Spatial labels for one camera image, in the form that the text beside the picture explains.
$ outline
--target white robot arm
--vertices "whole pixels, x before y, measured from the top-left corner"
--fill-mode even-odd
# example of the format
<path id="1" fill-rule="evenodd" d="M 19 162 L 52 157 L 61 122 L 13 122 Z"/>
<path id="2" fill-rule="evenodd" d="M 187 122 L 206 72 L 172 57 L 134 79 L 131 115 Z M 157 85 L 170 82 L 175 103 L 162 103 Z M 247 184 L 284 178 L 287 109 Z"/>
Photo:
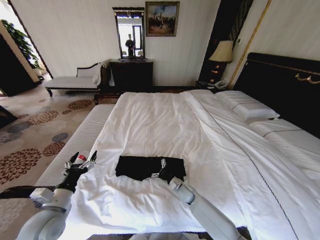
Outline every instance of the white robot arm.
<path id="1" fill-rule="evenodd" d="M 95 166 L 97 151 L 83 164 L 74 164 L 79 153 L 65 163 L 66 177 L 54 192 L 36 188 L 30 195 L 43 203 L 42 211 L 33 215 L 21 228 L 17 240 L 57 240 L 64 232 L 71 209 L 71 196 L 79 177 Z"/>
<path id="2" fill-rule="evenodd" d="M 178 198 L 187 203 L 193 216 L 215 240 L 245 240 L 234 223 L 207 199 L 180 179 L 174 177 L 170 188 Z"/>

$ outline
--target floor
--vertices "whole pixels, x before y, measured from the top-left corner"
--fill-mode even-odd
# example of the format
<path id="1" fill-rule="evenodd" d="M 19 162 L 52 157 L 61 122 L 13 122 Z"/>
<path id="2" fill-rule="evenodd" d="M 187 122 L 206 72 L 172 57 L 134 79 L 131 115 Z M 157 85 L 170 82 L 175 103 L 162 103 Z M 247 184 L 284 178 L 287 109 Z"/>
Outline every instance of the floor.
<path id="1" fill-rule="evenodd" d="M 0 97 L 0 105 L 18 117 L 0 129 L 0 192 L 14 186 L 34 185 L 95 106 L 94 92 L 52 92 L 50 97 L 40 84 L 16 96 Z M 117 99 L 99 101 L 100 104 L 116 102 Z M 0 199 L 1 239 L 16 239 L 23 224 L 38 211 L 29 199 Z M 129 237 L 96 235 L 90 240 L 127 240 Z M 201 237 L 210 239 L 207 234 Z"/>

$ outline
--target white wall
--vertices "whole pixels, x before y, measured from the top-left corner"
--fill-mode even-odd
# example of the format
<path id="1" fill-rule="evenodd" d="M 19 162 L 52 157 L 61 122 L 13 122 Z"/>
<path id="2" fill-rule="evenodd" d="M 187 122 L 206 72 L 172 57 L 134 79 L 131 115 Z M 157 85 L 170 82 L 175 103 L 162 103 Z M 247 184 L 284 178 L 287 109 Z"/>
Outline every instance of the white wall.
<path id="1" fill-rule="evenodd" d="M 243 40 L 244 37 L 247 39 L 251 36 L 266 3 L 267 0 L 253 1 L 239 38 Z M 320 60 L 319 26 L 319 0 L 272 0 L 247 53 Z M 223 75 L 223 80 L 226 82 L 232 77 L 247 43 L 243 41 L 241 44 L 235 47 L 234 61 L 228 64 Z M 247 56 L 235 80 L 241 73 L 246 58 Z"/>
<path id="2" fill-rule="evenodd" d="M 11 0 L 53 77 L 120 57 L 112 7 L 144 7 L 145 0 Z M 145 37 L 160 86 L 198 79 L 220 0 L 180 0 L 176 37 Z"/>

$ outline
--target pillow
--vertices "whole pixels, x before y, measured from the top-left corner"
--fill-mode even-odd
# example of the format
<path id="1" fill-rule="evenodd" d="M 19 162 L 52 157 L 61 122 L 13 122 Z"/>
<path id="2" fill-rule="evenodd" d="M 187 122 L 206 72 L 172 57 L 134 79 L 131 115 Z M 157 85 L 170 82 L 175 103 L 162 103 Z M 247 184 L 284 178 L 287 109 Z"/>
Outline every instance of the pillow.
<path id="1" fill-rule="evenodd" d="M 95 69 L 95 74 L 93 75 L 93 78 L 92 78 L 92 82 L 94 84 L 96 84 L 97 86 L 99 86 L 99 84 L 101 83 L 101 63 L 99 63 Z"/>
<path id="2" fill-rule="evenodd" d="M 221 91 L 216 93 L 215 96 L 245 122 L 252 123 L 254 121 L 274 119 L 280 116 L 270 107 L 241 91 Z"/>
<path id="3" fill-rule="evenodd" d="M 320 177 L 320 139 L 284 119 L 257 121 L 250 127 L 291 159 L 308 177 Z"/>
<path id="4" fill-rule="evenodd" d="M 77 68 L 77 77 L 78 78 L 92 78 L 96 72 L 100 70 L 99 64 L 91 67 L 91 68 Z"/>

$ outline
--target picture frame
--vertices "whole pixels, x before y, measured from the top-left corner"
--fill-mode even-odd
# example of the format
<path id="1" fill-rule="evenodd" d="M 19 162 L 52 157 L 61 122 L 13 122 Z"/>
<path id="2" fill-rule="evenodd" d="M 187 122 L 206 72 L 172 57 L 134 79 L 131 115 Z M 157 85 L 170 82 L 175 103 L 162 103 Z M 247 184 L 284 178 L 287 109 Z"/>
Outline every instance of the picture frame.
<path id="1" fill-rule="evenodd" d="M 175 37 L 177 33 L 179 6 L 179 1 L 146 1 L 146 36 Z"/>

